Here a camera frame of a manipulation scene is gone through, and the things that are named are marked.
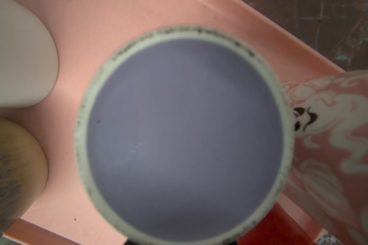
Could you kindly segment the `cream speckled squat mug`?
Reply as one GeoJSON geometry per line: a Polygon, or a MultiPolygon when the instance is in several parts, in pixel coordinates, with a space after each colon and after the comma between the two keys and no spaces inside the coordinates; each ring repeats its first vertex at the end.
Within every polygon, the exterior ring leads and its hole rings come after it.
{"type": "Polygon", "coordinates": [[[0,236],[35,202],[48,180],[48,162],[36,138],[0,117],[0,236]]]}

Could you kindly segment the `lavender ceramic mug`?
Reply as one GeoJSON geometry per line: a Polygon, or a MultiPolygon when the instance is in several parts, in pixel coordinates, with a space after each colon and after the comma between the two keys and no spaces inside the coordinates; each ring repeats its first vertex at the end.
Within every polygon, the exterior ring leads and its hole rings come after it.
{"type": "Polygon", "coordinates": [[[270,212],[291,169],[282,84],[243,41],[203,26],[139,36],[88,85],[75,127],[87,194],[137,245],[227,245],[270,212]]]}

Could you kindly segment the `red mug black handle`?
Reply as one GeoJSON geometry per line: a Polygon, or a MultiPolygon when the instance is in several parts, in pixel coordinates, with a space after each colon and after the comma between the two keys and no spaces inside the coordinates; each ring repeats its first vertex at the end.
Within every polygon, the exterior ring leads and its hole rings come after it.
{"type": "Polygon", "coordinates": [[[313,245],[313,239],[276,204],[252,230],[237,239],[239,245],[313,245]]]}

